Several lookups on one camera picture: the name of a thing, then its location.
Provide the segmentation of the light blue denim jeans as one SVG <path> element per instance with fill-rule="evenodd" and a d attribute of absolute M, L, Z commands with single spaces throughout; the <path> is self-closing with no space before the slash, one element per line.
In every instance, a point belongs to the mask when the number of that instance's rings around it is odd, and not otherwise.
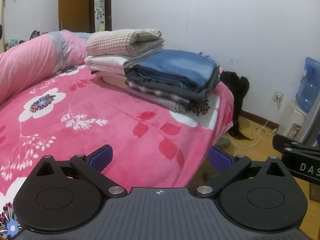
<path fill-rule="evenodd" d="M 215 61 L 201 54 L 165 49 L 125 69 L 125 75 L 199 92 L 217 70 Z"/>

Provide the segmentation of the white water dispenser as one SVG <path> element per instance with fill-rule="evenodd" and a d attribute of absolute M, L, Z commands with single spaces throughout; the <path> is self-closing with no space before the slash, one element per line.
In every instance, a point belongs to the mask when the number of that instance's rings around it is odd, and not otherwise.
<path fill-rule="evenodd" d="M 287 107 L 284 135 L 309 146 L 319 145 L 319 105 L 310 113 L 300 109 L 295 100 Z"/>

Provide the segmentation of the pink floral bed blanket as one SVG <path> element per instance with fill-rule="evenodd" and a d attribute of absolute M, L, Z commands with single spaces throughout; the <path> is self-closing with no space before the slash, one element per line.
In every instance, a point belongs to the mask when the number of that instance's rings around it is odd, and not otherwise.
<path fill-rule="evenodd" d="M 184 187 L 232 126 L 233 96 L 219 83 L 204 113 L 175 113 L 70 67 L 1 106 L 1 236 L 20 230 L 14 197 L 45 155 L 68 160 L 113 148 L 104 175 L 126 189 Z"/>

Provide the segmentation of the blue water bottle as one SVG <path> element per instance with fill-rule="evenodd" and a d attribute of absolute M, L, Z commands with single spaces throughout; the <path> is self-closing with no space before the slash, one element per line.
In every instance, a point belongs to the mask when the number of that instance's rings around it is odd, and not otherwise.
<path fill-rule="evenodd" d="M 304 75 L 296 94 L 296 103 L 305 113 L 309 113 L 319 93 L 319 61 L 305 59 Z"/>

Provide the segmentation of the black hanging garment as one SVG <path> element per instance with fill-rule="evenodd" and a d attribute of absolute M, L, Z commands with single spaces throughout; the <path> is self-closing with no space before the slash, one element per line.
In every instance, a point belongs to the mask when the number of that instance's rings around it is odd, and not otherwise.
<path fill-rule="evenodd" d="M 228 87 L 234 98 L 233 127 L 228 130 L 228 133 L 238 140 L 251 140 L 240 132 L 238 122 L 243 100 L 249 91 L 249 80 L 244 76 L 239 77 L 236 72 L 223 71 L 220 81 Z"/>

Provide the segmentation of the peach folded garment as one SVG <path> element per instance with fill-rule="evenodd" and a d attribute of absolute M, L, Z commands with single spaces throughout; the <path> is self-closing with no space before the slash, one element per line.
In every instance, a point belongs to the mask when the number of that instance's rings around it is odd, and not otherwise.
<path fill-rule="evenodd" d="M 104 80 L 105 83 L 121 88 L 123 90 L 127 90 L 129 87 L 125 84 L 127 80 L 125 75 L 109 73 L 109 72 L 96 72 L 95 75 Z"/>

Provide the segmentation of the plaid folded garment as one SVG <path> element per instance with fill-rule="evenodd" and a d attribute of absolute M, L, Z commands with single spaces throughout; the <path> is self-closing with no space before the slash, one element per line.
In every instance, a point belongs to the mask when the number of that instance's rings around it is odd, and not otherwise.
<path fill-rule="evenodd" d="M 161 105 L 173 112 L 184 113 L 191 111 L 199 116 L 206 115 L 210 109 L 208 99 L 203 103 L 192 102 L 176 94 L 164 92 L 159 89 L 143 87 L 133 81 L 129 81 L 128 79 L 125 81 L 125 85 L 127 85 L 128 91 L 131 94 Z"/>

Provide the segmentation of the dark grey folded garment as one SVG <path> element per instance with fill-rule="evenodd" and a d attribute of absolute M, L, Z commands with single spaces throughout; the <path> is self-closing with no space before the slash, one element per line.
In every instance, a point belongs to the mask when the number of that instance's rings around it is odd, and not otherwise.
<path fill-rule="evenodd" d="M 127 78 L 125 83 L 131 89 L 168 99 L 177 100 L 178 98 L 181 98 L 182 101 L 188 100 L 192 103 L 204 103 L 212 93 L 212 90 L 220 82 L 219 67 L 215 68 L 213 74 L 203 88 L 200 88 L 199 86 L 191 88 L 191 85 L 187 85 L 187 88 L 182 88 L 179 85 L 171 85 L 163 81 L 150 80 L 139 75 L 136 70 L 126 70 L 125 76 Z"/>

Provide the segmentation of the white pink folded garment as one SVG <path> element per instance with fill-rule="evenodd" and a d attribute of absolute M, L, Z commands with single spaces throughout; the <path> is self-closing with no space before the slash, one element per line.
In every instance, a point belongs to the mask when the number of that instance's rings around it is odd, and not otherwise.
<path fill-rule="evenodd" d="M 84 63 L 90 71 L 124 75 L 125 68 L 130 68 L 161 50 L 162 47 L 151 49 L 137 57 L 124 55 L 88 56 L 85 58 Z"/>

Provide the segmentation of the pink grey rolled duvet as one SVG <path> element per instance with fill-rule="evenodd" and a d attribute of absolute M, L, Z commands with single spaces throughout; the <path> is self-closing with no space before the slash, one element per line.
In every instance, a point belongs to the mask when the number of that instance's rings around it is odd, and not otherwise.
<path fill-rule="evenodd" d="M 84 64 L 91 35 L 54 31 L 1 53 L 1 103 L 60 70 Z"/>

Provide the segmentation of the brown wooden door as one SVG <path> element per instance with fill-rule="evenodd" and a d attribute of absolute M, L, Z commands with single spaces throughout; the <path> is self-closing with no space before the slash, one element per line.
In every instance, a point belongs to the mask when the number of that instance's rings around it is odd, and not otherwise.
<path fill-rule="evenodd" d="M 58 0 L 59 29 L 93 33 L 94 0 Z"/>

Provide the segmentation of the white wall socket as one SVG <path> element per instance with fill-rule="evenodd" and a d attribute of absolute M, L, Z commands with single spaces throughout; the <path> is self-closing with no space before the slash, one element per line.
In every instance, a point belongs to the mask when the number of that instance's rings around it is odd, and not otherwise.
<path fill-rule="evenodd" d="M 275 102 L 281 103 L 283 96 L 284 96 L 284 94 L 282 92 L 275 91 L 272 99 Z"/>

